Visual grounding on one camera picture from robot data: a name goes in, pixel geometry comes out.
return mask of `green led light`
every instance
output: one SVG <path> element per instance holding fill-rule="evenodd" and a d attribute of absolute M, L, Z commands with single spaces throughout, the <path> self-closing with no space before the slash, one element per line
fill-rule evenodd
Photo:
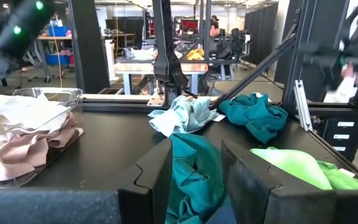
<path fill-rule="evenodd" d="M 15 26 L 15 28 L 13 28 L 13 32 L 15 34 L 20 34 L 22 32 L 22 28 L 18 27 L 18 26 Z"/>
<path fill-rule="evenodd" d="M 40 2 L 40 1 L 37 1 L 35 3 L 35 6 L 37 7 L 38 10 L 41 10 L 41 9 L 44 8 L 44 4 L 42 2 Z"/>

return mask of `clear plastic bin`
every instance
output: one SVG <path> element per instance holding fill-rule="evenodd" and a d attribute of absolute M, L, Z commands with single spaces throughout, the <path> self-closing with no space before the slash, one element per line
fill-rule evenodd
<path fill-rule="evenodd" d="M 30 96 L 34 98 L 43 98 L 48 101 L 55 101 L 57 105 L 67 107 L 66 110 L 59 112 L 58 114 L 53 114 L 49 118 L 45 118 L 39 124 L 39 128 L 44 127 L 45 124 L 48 124 L 53 119 L 62 116 L 63 114 L 72 113 L 77 122 L 77 127 L 75 135 L 69 140 L 63 148 L 54 148 L 53 150 L 48 151 L 47 163 L 43 166 L 36 167 L 34 171 L 17 177 L 11 180 L 0 181 L 0 188 L 9 188 L 9 187 L 18 187 L 25 185 L 35 178 L 44 168 L 46 168 L 54 159 L 56 159 L 71 143 L 76 141 L 83 134 L 83 109 L 81 104 L 81 96 L 83 91 L 77 88 L 24 88 L 16 90 L 14 96 Z M 0 134 L 7 133 L 29 133 L 29 130 L 24 130 L 20 127 L 12 127 L 0 131 Z"/>

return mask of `lab workbench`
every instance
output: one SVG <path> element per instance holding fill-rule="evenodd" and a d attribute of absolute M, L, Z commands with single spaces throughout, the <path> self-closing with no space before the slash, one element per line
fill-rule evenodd
<path fill-rule="evenodd" d="M 198 76 L 204 75 L 208 71 L 206 63 L 181 63 L 181 70 L 184 75 L 191 75 L 190 91 L 198 94 Z M 154 66 L 151 63 L 117 63 L 114 65 L 115 74 L 122 75 L 124 80 L 124 92 L 131 94 L 132 75 L 150 75 L 154 77 Z"/>
<path fill-rule="evenodd" d="M 99 189 L 165 139 L 151 128 L 149 120 L 147 113 L 84 113 L 84 135 L 27 186 Z M 244 127 L 231 124 L 227 118 L 218 123 L 210 122 L 195 134 L 205 136 L 218 149 L 221 141 L 225 140 L 244 149 L 273 146 L 305 151 L 317 160 L 334 163 L 358 177 L 354 165 L 317 135 L 305 132 L 294 118 L 289 118 L 285 128 L 265 146 L 260 145 Z"/>

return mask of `white fabric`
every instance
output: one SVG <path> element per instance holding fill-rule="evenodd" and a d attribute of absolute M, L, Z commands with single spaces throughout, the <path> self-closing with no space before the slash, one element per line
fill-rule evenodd
<path fill-rule="evenodd" d="M 0 142 L 10 141 L 13 131 L 56 131 L 65 122 L 68 110 L 45 98 L 0 95 Z"/>

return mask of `floor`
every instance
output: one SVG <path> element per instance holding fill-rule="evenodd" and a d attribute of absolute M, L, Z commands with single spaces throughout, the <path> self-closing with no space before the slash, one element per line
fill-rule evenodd
<path fill-rule="evenodd" d="M 59 71 L 57 68 L 51 68 L 51 73 L 58 74 Z M 230 90 L 238 81 L 244 78 L 248 71 L 245 71 L 243 68 L 239 68 L 234 73 L 234 78 L 232 81 L 227 82 L 214 82 L 210 83 L 214 86 L 218 92 L 225 92 Z M 38 78 L 33 78 L 31 82 L 27 81 L 27 77 L 31 75 L 37 75 Z M 31 70 L 29 72 L 24 72 L 21 74 L 14 74 L 11 78 L 7 79 L 9 87 L 2 87 L 0 86 L 0 93 L 9 93 L 15 90 L 16 86 L 21 86 L 22 88 L 29 88 L 29 87 L 60 87 L 60 80 L 58 78 L 51 78 L 50 83 L 44 83 L 43 81 L 43 72 L 41 69 Z M 245 87 L 240 94 L 249 94 L 252 92 L 259 92 L 261 94 L 268 94 L 269 98 L 275 101 L 281 101 L 282 97 L 282 85 L 276 85 L 273 83 L 274 72 L 268 72 L 268 74 L 264 75 L 264 77 L 256 78 L 249 86 Z M 63 87 L 72 88 L 76 87 L 75 76 L 72 72 L 65 72 L 65 78 L 63 79 Z M 358 167 L 358 151 L 356 154 L 356 158 L 354 159 L 353 163 Z"/>

